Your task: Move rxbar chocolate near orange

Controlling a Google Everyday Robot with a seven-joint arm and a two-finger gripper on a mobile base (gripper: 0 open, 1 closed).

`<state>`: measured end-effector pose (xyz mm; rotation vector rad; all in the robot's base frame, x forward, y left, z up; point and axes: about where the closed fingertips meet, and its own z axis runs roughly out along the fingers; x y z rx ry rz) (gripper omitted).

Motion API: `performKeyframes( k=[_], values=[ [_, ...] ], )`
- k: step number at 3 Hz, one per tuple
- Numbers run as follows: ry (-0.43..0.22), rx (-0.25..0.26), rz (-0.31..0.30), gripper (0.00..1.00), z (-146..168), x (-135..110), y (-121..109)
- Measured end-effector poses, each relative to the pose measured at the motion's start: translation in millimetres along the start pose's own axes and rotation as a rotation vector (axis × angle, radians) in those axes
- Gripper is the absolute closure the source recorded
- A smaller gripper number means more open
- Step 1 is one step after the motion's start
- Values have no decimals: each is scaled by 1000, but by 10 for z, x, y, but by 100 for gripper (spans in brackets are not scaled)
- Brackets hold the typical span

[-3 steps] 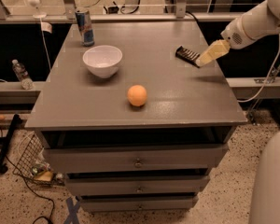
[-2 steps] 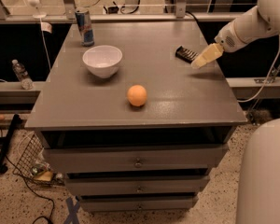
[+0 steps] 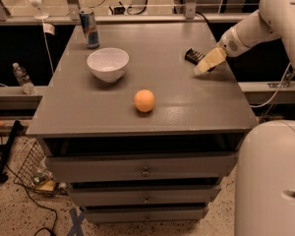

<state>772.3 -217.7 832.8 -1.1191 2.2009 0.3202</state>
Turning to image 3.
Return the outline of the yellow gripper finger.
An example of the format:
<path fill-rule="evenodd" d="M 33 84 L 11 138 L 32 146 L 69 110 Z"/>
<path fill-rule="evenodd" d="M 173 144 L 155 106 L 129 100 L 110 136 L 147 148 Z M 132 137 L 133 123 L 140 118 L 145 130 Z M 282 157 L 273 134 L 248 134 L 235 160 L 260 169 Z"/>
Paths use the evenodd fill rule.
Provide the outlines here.
<path fill-rule="evenodd" d="M 215 47 L 208 52 L 194 69 L 196 75 L 207 72 L 209 69 L 223 63 L 226 60 L 226 52 L 223 48 Z"/>

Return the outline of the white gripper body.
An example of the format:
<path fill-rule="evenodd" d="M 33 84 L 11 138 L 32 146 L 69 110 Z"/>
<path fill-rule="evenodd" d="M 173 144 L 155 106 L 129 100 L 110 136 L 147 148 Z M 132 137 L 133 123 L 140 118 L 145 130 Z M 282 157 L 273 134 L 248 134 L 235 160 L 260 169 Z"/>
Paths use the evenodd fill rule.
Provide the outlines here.
<path fill-rule="evenodd" d="M 228 57 L 238 57 L 250 50 L 240 38 L 237 27 L 231 27 L 220 38 L 217 46 L 222 48 Z"/>

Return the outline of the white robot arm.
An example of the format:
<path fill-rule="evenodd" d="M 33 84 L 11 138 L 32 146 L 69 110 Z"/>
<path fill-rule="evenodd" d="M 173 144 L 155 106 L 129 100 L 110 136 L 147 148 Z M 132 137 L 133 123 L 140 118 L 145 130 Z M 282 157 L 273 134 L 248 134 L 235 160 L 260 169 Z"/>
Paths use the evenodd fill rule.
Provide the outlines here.
<path fill-rule="evenodd" d="M 278 38 L 295 77 L 295 0 L 260 0 L 259 9 L 226 31 L 195 73 Z M 249 132 L 235 187 L 234 236 L 295 236 L 295 121 L 269 121 Z"/>

